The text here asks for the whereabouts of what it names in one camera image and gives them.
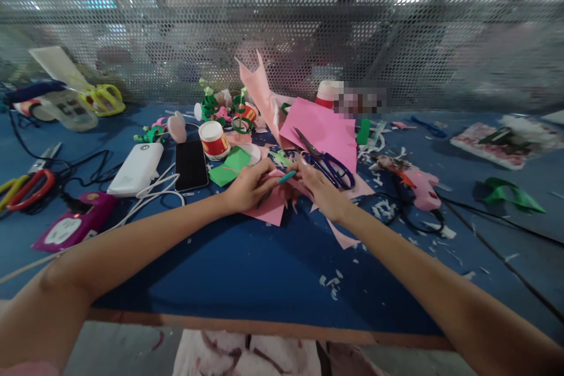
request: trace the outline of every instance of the perforated metal wall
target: perforated metal wall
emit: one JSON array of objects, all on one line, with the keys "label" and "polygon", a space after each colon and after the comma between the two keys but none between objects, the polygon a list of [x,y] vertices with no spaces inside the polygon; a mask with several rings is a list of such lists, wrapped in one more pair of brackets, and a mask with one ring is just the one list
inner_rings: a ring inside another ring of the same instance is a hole
[{"label": "perforated metal wall", "polygon": [[62,45],[92,82],[193,102],[240,86],[260,50],[274,91],[389,84],[394,109],[531,110],[562,99],[564,0],[0,0],[0,80]]}]

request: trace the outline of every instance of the blue scissors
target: blue scissors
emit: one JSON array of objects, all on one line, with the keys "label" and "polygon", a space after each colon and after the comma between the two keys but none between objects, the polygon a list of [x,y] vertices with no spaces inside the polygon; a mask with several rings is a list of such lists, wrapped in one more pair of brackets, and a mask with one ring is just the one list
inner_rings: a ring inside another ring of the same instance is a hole
[{"label": "blue scissors", "polygon": [[[335,188],[343,188],[346,190],[353,189],[356,185],[356,181],[354,180],[354,176],[350,170],[348,170],[341,162],[339,162],[336,158],[334,158],[329,153],[320,153],[312,143],[310,143],[306,136],[302,134],[302,132],[294,127],[296,134],[300,137],[301,141],[304,143],[305,148],[309,152],[309,155],[305,155],[305,159],[307,162],[311,163],[311,159],[317,166],[317,168],[327,177],[327,179],[335,186]],[[337,171],[333,168],[333,165],[337,165],[343,170],[343,174],[337,173]],[[346,176],[349,180],[349,184],[343,181],[343,176]]]}]

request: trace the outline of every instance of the red-handled scissors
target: red-handled scissors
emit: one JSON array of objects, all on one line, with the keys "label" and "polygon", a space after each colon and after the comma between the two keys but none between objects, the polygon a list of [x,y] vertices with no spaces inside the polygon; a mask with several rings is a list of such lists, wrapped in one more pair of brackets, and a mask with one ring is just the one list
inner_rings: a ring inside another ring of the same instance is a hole
[{"label": "red-handled scissors", "polygon": [[[329,153],[321,153],[319,150],[317,150],[299,129],[294,127],[294,130],[296,131],[296,134],[298,134],[298,137],[300,137],[301,141],[304,143],[305,148],[309,152],[309,156],[313,159],[314,164],[335,186],[335,188],[342,187],[345,190],[350,190],[355,187],[356,181],[354,180],[354,176],[350,170],[348,170],[341,162],[339,162]],[[310,162],[308,155],[306,155],[305,159],[306,161]],[[343,173],[338,172],[334,166],[339,167],[343,171]],[[348,184],[343,179],[343,176],[347,177]]]},{"label": "red-handled scissors", "polygon": [[17,212],[18,210],[26,209],[44,197],[44,195],[53,188],[53,185],[55,185],[55,175],[49,169],[46,169],[45,166],[49,164],[48,162],[50,160],[48,159],[55,157],[59,148],[61,148],[61,144],[62,143],[58,143],[45,150],[45,153],[41,155],[42,158],[35,161],[33,166],[29,169],[28,174],[23,175],[19,179],[21,180],[24,177],[28,179],[31,177],[31,179],[9,199],[8,205],[6,206],[9,211]]}]

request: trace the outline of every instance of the smartphone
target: smartphone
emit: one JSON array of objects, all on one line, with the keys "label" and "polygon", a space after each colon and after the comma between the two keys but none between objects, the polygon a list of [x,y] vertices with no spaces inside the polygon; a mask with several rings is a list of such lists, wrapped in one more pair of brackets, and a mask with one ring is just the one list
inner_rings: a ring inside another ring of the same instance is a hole
[{"label": "smartphone", "polygon": [[176,145],[176,173],[180,175],[174,184],[177,191],[201,188],[209,183],[206,155],[199,139]]}]

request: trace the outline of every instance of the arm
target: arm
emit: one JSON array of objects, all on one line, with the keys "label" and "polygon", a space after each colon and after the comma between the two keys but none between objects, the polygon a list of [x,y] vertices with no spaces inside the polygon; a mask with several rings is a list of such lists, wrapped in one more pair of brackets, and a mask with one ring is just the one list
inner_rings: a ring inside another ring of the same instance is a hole
[{"label": "arm", "polygon": [[130,223],[62,254],[0,314],[0,368],[48,361],[63,369],[92,302],[176,244],[228,214],[253,207],[278,179],[269,159],[241,171],[224,193]]},{"label": "arm", "polygon": [[563,373],[563,350],[532,324],[353,205],[311,166],[297,168],[320,210],[366,245],[478,374]]}]

